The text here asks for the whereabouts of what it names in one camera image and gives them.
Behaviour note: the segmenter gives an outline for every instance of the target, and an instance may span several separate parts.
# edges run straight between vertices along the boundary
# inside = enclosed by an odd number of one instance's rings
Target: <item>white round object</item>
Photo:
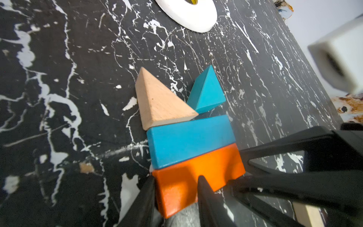
[[[195,32],[207,32],[217,22],[217,10],[213,0],[198,0],[195,5],[186,0],[156,2],[178,24]]]

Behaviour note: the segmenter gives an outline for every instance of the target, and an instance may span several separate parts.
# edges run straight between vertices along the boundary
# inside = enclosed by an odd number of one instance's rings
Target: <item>white plastic object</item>
[[[213,0],[198,0],[195,5],[186,0],[156,2],[178,24],[195,32],[207,32],[217,22],[217,10]]]
[[[333,87],[363,92],[363,17],[339,27],[308,46],[326,81]]]

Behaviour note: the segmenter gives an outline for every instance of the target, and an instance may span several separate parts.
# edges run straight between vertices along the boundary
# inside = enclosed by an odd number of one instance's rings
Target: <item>blue triangular block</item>
[[[197,113],[205,113],[224,103],[223,90],[214,72],[213,66],[208,66],[195,80],[187,104]]]

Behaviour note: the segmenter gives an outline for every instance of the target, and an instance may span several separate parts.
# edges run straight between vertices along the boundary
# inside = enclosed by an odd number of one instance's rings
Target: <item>orange rectangular block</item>
[[[187,161],[154,170],[159,212],[169,218],[198,201],[198,177],[203,175],[213,191],[245,174],[237,145],[211,151]]]

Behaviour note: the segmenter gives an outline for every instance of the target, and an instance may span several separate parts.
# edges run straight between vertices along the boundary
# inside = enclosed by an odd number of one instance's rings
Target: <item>black marble surface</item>
[[[342,122],[270,1],[215,0],[189,31],[153,1],[0,0],[0,226],[114,226],[149,175],[135,79],[145,67],[183,100],[208,65],[239,149]],[[303,153],[260,162],[299,172]],[[223,190],[238,226],[267,226]],[[265,198],[293,216],[288,201]],[[198,226],[192,205],[165,226]]]

